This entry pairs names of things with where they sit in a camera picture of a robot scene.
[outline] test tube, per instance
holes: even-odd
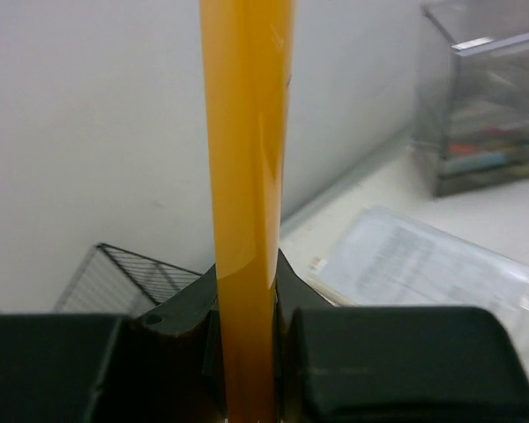
[[[230,423],[276,421],[272,316],[293,10],[292,0],[200,0]]]

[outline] plastic container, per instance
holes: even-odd
[[[416,156],[432,190],[529,177],[529,0],[421,9]]]

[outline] white wall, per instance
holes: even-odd
[[[285,215],[412,113],[418,0],[301,0]],[[88,247],[212,261],[195,0],[0,0],[0,309],[49,309]]]

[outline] metal wire basket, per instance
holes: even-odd
[[[142,315],[200,277],[105,243],[90,249],[57,301],[57,313]]]

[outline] white desk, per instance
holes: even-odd
[[[283,224],[281,247],[300,277],[306,278],[310,262],[325,256],[361,211],[373,205],[529,264],[529,181],[434,199],[407,147],[372,160],[386,163],[366,175],[353,171]],[[529,319],[512,335],[529,372]]]

